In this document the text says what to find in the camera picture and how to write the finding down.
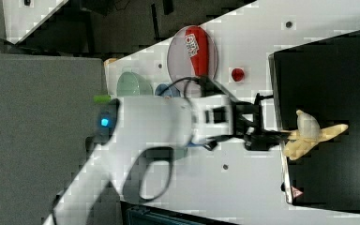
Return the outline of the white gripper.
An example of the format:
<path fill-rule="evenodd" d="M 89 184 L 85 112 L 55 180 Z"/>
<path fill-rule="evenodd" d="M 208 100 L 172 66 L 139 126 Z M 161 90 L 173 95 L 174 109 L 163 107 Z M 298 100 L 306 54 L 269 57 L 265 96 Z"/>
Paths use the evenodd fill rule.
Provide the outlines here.
<path fill-rule="evenodd" d="M 273 98 L 273 95 L 257 94 L 253 103 L 238 101 L 235 104 L 235 130 L 247 131 L 249 128 L 263 129 L 262 101 Z M 214 139 L 228 139 L 234 134 L 234 115 L 230 99 L 225 95 L 215 95 L 193 99 L 196 124 L 193 142 L 209 143 Z M 251 114 L 252 121 L 244 115 Z M 289 133 L 274 130 L 246 132 L 242 135 L 244 146 L 248 151 L 269 151 L 272 147 L 287 141 Z"/>

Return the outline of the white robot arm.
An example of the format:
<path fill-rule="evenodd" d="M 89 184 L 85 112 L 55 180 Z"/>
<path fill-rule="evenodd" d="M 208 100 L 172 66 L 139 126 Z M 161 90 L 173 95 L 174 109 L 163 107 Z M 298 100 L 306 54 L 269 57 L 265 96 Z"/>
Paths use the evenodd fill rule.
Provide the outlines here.
<path fill-rule="evenodd" d="M 160 198 L 164 190 L 152 197 L 141 195 L 144 173 L 154 161 L 166 161 L 172 168 L 175 150 L 196 146 L 212 151 L 234 138 L 250 151 L 280 144 L 287 139 L 285 133 L 260 123 L 262 99 L 249 103 L 224 94 L 112 99 L 97 120 L 90 157 L 57 197 L 43 225 L 86 225 L 108 185 L 128 203 Z"/>

